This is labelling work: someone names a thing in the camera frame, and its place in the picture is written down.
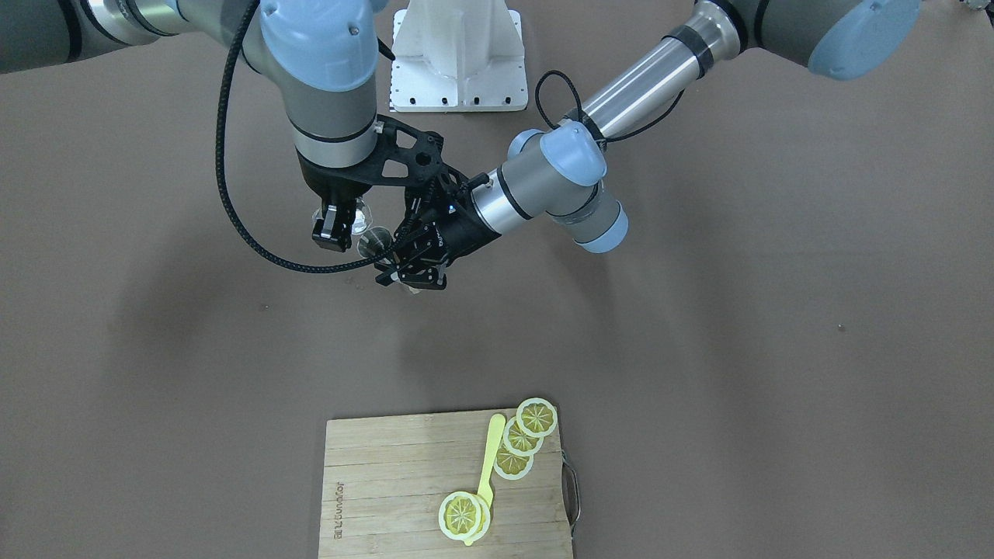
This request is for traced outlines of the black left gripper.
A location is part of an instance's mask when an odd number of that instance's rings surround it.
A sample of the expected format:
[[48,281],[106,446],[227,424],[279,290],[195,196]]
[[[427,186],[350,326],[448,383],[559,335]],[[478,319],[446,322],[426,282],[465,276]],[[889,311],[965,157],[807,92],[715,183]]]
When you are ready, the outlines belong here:
[[455,259],[492,243],[500,234],[480,219],[476,209],[433,219],[436,195],[428,186],[405,189],[404,218],[394,231],[393,253],[400,261],[379,259],[376,283],[402,283],[413,290],[444,290],[447,268]]

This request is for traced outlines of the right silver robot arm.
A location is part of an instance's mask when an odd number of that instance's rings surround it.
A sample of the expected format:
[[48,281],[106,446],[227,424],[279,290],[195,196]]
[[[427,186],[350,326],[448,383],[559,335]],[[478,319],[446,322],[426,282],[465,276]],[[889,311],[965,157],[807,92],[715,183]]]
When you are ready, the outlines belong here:
[[3,73],[70,64],[200,31],[228,47],[251,13],[239,57],[280,89],[305,179],[321,198],[314,240],[347,251],[365,185],[337,168],[377,144],[375,15],[382,1],[4,1]]

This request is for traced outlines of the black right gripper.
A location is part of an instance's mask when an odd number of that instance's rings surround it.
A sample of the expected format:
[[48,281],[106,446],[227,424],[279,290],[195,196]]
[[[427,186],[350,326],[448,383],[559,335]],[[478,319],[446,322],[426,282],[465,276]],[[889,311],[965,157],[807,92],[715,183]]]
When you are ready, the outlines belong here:
[[372,184],[362,164],[331,168],[322,166],[298,152],[303,180],[321,198],[323,205],[314,214],[312,240],[319,248],[347,252],[352,245],[357,214],[355,199],[365,195]]

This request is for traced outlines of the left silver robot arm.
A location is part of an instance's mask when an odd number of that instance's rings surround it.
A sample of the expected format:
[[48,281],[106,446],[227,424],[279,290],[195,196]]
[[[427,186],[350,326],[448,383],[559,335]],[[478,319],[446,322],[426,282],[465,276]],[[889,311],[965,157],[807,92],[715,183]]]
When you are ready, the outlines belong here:
[[376,264],[379,284],[442,290],[457,259],[546,214],[583,250],[617,247],[629,220],[604,187],[606,148],[660,123],[719,61],[765,50],[814,75],[848,81],[887,60],[916,24],[919,1],[697,1],[674,28],[549,130],[525,130],[493,170],[412,205],[412,226]]

